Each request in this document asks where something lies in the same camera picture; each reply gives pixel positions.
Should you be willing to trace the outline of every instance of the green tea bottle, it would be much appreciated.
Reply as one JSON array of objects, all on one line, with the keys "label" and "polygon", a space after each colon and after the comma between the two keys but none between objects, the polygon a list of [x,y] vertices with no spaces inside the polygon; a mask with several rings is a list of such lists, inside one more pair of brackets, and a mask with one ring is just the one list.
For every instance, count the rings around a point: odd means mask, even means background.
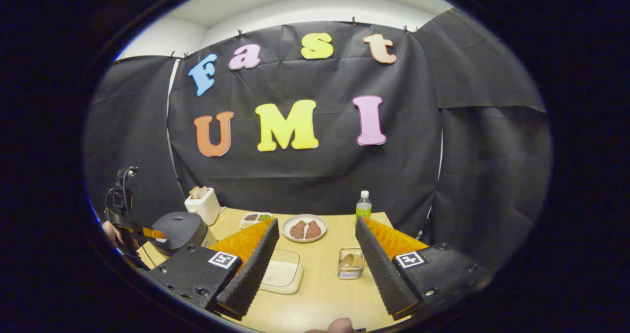
[{"label": "green tea bottle", "polygon": [[372,202],[367,198],[369,195],[370,192],[367,190],[361,191],[361,199],[358,199],[358,203],[356,203],[355,227],[358,217],[369,218],[370,214],[372,214]]}]

